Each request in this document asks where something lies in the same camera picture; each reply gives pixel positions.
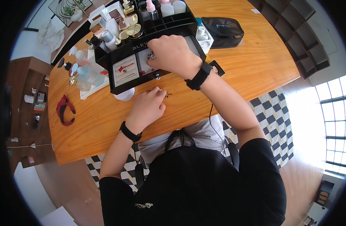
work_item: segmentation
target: black wrist strap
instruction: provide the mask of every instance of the black wrist strap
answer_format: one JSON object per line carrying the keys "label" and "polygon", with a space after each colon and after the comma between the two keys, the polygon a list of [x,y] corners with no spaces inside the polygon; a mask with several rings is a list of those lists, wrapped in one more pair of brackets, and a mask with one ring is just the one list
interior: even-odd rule
{"label": "black wrist strap", "polygon": [[187,86],[193,90],[200,90],[200,86],[204,83],[208,75],[211,73],[211,69],[212,67],[207,62],[203,61],[202,67],[198,71],[197,75],[194,76],[192,80],[185,80]]}
{"label": "black wrist strap", "polygon": [[130,140],[132,140],[133,142],[139,141],[140,138],[141,138],[141,135],[142,135],[142,133],[143,133],[143,132],[141,132],[141,133],[139,133],[139,134],[137,134],[137,135],[135,135],[134,133],[132,133],[132,132],[125,126],[125,121],[123,121],[123,123],[121,124],[119,130],[121,130],[121,131],[123,132],[123,134],[124,134],[127,138],[129,138]]}

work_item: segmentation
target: pink spray cap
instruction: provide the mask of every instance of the pink spray cap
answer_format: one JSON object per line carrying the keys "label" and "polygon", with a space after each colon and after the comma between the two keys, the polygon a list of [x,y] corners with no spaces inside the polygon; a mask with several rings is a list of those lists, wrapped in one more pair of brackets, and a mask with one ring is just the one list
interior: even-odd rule
{"label": "pink spray cap", "polygon": [[147,2],[147,11],[153,12],[155,10],[155,6],[152,3],[152,0],[146,0],[146,2]]}
{"label": "pink spray cap", "polygon": [[161,0],[160,5],[163,5],[163,4],[166,4],[166,3],[170,3],[170,1],[169,0]]}

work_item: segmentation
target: gold jar lid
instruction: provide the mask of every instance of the gold jar lid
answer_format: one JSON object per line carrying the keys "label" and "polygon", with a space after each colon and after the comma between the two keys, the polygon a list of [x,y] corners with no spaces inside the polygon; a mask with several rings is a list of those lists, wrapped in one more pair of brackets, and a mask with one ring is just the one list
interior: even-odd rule
{"label": "gold jar lid", "polygon": [[141,34],[143,33],[143,30],[141,29],[141,25],[140,24],[134,24],[131,25],[128,29],[127,29],[127,35],[134,39],[134,38],[139,38],[141,36]]}
{"label": "gold jar lid", "polygon": [[78,83],[79,83],[79,81],[78,81],[78,78],[76,76],[70,77],[69,85],[76,86]]}
{"label": "gold jar lid", "polygon": [[122,32],[120,32],[120,34],[119,34],[119,39],[120,40],[126,40],[128,38],[129,38],[129,36],[127,34],[127,30],[123,30]]}

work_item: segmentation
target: window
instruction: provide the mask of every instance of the window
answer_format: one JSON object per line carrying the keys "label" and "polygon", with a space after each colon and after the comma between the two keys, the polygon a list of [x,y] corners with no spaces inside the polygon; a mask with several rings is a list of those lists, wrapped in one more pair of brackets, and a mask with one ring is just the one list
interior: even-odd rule
{"label": "window", "polygon": [[317,85],[326,130],[325,170],[346,174],[346,75]]}

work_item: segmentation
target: black mesh bag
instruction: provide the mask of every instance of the black mesh bag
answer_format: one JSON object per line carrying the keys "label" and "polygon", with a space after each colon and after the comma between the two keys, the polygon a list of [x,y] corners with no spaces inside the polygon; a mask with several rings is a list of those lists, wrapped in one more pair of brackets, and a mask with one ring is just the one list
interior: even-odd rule
{"label": "black mesh bag", "polygon": [[244,35],[239,22],[232,18],[202,17],[202,22],[214,39],[211,49],[237,47]]}

